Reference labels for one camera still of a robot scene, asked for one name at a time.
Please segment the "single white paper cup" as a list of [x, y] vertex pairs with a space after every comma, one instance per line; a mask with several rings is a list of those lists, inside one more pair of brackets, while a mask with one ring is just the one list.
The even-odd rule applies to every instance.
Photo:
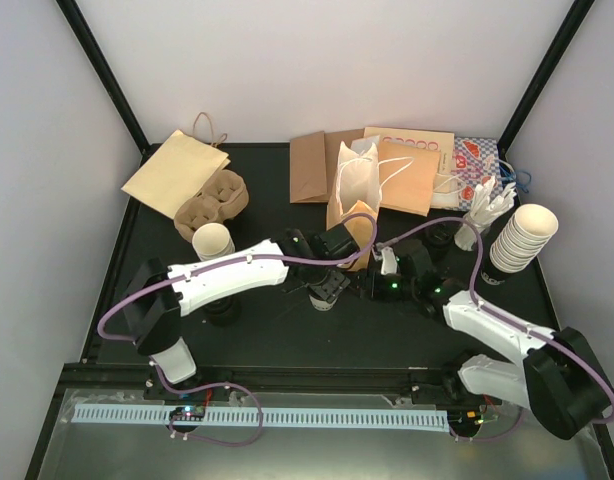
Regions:
[[317, 311], [325, 312], [329, 311], [333, 308], [335, 303], [337, 302], [337, 298], [334, 298], [331, 301], [323, 300], [314, 296], [309, 296], [310, 302], [314, 309]]

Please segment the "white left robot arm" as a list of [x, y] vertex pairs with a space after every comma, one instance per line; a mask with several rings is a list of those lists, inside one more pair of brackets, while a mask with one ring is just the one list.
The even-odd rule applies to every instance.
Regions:
[[143, 264], [129, 283], [122, 311], [139, 355], [159, 368], [180, 399], [194, 397], [202, 376], [183, 338], [182, 320], [197, 310], [215, 323], [240, 314], [238, 295], [295, 280], [308, 295], [332, 306], [349, 283], [343, 267], [360, 259], [371, 244], [358, 243], [342, 224], [311, 236], [298, 229], [247, 249], [191, 264]]

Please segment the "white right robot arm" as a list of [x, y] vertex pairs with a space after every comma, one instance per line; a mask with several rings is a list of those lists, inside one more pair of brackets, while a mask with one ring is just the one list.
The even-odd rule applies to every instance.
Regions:
[[475, 299], [466, 283], [439, 274], [418, 240], [373, 248], [356, 287], [373, 301], [412, 301], [424, 315], [500, 354], [498, 360], [469, 356], [444, 374], [443, 394], [454, 403], [473, 395], [504, 400], [564, 440], [614, 409], [613, 388], [580, 332], [540, 327]]

